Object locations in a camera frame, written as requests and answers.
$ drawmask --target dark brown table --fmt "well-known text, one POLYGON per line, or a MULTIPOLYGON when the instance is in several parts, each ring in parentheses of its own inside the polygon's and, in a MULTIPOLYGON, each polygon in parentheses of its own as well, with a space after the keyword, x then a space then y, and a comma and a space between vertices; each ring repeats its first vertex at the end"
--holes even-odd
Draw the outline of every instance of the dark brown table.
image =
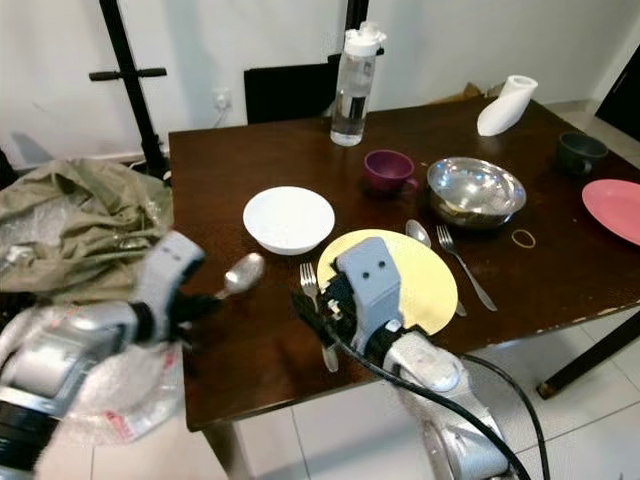
MULTIPOLYGON (((565 177, 550 162, 559 134, 572 126, 532 102, 520 122, 493 138, 478 136, 484 99, 371 113, 362 143, 339 148, 330 120, 313 118, 170 135, 176 229, 208 257, 187 291, 213 292, 235 260, 259 251, 267 261, 253 291, 230 298, 222 311, 194 327, 197 350, 185 355, 187 423, 220 431, 225 420, 264 412, 367 380, 341 359, 338 373, 324 367, 314 333, 292 311, 298 264, 317 261, 334 238, 361 228, 402 231, 418 218, 434 234, 436 220, 423 192, 375 199, 361 188, 364 155, 398 150, 411 157, 423 181, 428 165, 447 156, 471 156, 500 165, 524 184, 528 201, 505 227, 488 233, 453 231, 462 257, 491 295, 488 311, 455 260, 442 255, 458 282, 469 316, 455 317, 434 337, 453 352, 497 344, 630 308, 640 301, 640 247, 613 235, 586 211, 580 192, 598 178, 640 182, 640 171, 611 153, 589 178, 565 177), (277 185, 297 185, 333 205, 329 238, 306 255, 266 252, 242 224, 245 203, 277 185), (524 249, 511 240, 526 229, 537 241, 524 249)), ((219 456, 214 435, 208 438, 219 456)))

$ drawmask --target rubber band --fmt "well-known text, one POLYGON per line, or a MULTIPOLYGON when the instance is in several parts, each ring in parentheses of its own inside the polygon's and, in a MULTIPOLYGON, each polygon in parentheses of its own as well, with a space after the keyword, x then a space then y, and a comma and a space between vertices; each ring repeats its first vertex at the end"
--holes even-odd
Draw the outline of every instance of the rubber band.
POLYGON ((511 234, 511 240, 513 240, 513 243, 515 243, 516 245, 522 248, 533 248, 536 246, 536 237, 531 235, 531 232, 529 232, 528 230, 523 230, 521 228, 513 231, 513 233, 511 234), (516 238, 517 233, 524 233, 527 237, 531 239, 531 243, 526 244, 518 241, 518 239, 516 238))

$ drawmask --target stainless steel bowl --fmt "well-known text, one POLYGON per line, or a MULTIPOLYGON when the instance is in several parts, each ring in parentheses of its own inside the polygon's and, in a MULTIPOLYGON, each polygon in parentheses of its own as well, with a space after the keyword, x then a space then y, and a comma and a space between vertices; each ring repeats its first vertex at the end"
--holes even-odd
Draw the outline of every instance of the stainless steel bowl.
POLYGON ((427 182, 431 208, 445 222, 463 228, 503 225, 527 201, 516 177, 475 158, 440 160, 429 167, 427 182))

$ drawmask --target paper towel roll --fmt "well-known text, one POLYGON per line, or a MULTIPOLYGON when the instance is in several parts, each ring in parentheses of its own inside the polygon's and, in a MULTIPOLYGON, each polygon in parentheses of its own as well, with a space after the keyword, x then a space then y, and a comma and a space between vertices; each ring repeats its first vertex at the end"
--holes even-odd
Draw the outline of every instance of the paper towel roll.
POLYGON ((522 75, 509 75, 500 96, 478 116, 478 133, 497 135, 515 124, 524 113, 538 82, 522 75))

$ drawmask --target fork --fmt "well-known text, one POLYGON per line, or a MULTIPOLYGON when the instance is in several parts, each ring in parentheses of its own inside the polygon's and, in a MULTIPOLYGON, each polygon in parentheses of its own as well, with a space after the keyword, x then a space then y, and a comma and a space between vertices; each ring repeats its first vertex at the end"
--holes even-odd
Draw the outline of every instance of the fork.
POLYGON ((313 306, 318 313, 318 294, 320 289, 318 288, 318 280, 316 274, 313 273, 313 266, 311 263, 300 264, 300 286, 304 294, 313 300, 313 306))
MULTIPOLYGON (((309 262, 300 264, 300 286, 304 294, 313 300, 313 306, 316 309, 316 313, 318 313, 318 294, 320 289, 318 288, 316 274, 313 273, 313 265, 309 262)), ((322 346, 322 358, 327 370, 331 373, 338 371, 338 354, 336 353, 335 344, 330 347, 322 346)))
POLYGON ((444 249, 444 251, 456 257, 458 259, 458 262, 460 262, 460 265, 462 266, 464 273, 466 273, 467 277, 469 277, 469 280, 471 280, 471 285, 473 285, 473 289, 478 294, 478 298, 480 298, 480 301, 489 310, 491 310, 492 312, 496 312, 498 310, 498 307, 496 307, 495 303, 493 303, 493 300, 491 300, 487 292, 485 292, 484 289, 480 286, 480 284, 472 275, 467 265, 464 263, 464 261, 460 257, 460 254, 458 253, 458 249, 453 243, 453 238, 451 238, 451 234, 449 233, 449 230, 447 229, 446 225, 438 225, 436 227, 436 233, 438 234, 438 242, 440 242, 440 246, 444 249))

